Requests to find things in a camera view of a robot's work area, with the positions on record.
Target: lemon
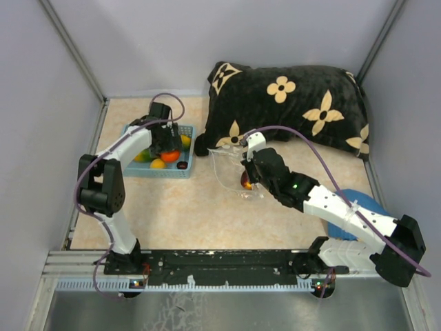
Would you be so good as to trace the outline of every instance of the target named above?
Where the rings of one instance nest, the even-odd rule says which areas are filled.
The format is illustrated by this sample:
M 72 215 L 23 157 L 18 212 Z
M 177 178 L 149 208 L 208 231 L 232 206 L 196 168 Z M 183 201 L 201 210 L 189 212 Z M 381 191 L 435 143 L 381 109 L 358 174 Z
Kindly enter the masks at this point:
M 161 159 L 153 160 L 150 164 L 150 169 L 166 169 L 167 165 Z
M 192 144 L 192 139 L 189 136 L 182 134 L 181 141 L 182 141 L 182 146 L 184 147 L 184 150 L 189 150 L 190 145 Z
M 141 153 L 135 156 L 133 161 L 136 162 L 150 162 L 152 160 L 152 156 L 150 155 L 149 150 L 143 150 Z

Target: blue object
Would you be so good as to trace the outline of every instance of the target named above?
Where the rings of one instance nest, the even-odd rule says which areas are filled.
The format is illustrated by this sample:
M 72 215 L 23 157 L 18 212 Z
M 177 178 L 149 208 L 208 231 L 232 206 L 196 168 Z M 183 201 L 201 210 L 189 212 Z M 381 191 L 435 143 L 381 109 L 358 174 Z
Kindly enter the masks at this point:
M 125 133 L 128 126 L 125 126 L 121 135 Z M 196 140 L 196 128 L 194 126 L 179 126 L 179 134 L 184 134 L 192 139 L 190 149 L 182 151 L 176 162 L 166 163 L 166 169 L 150 169 L 151 162 L 132 161 L 124 170 L 123 175 L 127 177 L 160 177 L 160 178 L 189 178 L 192 169 L 194 141 Z M 180 161 L 188 163 L 187 169 L 178 169 Z
M 355 200 L 357 200 L 357 204 L 361 205 L 363 208 L 369 209 L 372 212 L 375 212 L 376 214 L 390 216 L 389 213 L 386 210 L 384 210 L 384 208 L 369 195 L 351 189 L 346 189 L 342 191 L 345 194 L 345 196 L 348 198 L 348 200 L 350 200 L 350 202 L 354 202 Z M 338 226 L 331 224 L 329 222 L 328 222 L 328 237 L 338 238 L 343 240 L 357 240 L 357 237 L 355 237 L 354 235 L 346 231 L 343 231 Z

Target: clear plastic bag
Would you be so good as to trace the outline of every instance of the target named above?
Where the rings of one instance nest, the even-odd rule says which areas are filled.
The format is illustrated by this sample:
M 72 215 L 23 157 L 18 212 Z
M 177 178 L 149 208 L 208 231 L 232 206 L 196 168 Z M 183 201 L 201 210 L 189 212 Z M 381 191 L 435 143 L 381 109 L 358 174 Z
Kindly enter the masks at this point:
M 217 181 L 225 189 L 238 196 L 252 200 L 263 198 L 263 189 L 260 184 L 252 184 L 251 190 L 244 188 L 240 182 L 245 167 L 240 163 L 243 160 L 244 148 L 225 145 L 215 150 L 209 149 L 211 165 Z

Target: fluffy black fabric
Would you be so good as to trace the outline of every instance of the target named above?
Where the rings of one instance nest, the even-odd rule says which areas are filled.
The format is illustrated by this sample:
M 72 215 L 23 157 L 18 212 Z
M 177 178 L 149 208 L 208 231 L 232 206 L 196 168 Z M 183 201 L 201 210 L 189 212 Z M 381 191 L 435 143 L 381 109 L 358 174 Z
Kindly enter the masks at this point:
M 218 62 L 210 75 L 209 115 L 195 153 L 238 145 L 247 131 L 262 126 L 294 128 L 308 139 L 363 159 L 369 126 L 360 87 L 346 70 L 329 66 L 256 68 Z M 272 130 L 268 140 L 291 134 Z

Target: gray wall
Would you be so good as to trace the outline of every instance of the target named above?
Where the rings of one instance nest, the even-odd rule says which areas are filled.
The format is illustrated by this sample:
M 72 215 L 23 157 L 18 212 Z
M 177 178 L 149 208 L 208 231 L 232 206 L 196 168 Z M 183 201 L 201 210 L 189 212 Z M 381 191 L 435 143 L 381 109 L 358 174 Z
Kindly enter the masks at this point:
M 22 330 L 99 102 L 37 1 L 0 1 L 0 17 L 0 330 Z
M 109 96 L 200 94 L 217 61 L 357 72 L 394 0 L 52 0 Z
M 388 209 L 426 241 L 426 292 L 441 326 L 441 1 L 409 1 L 367 74 L 371 160 Z

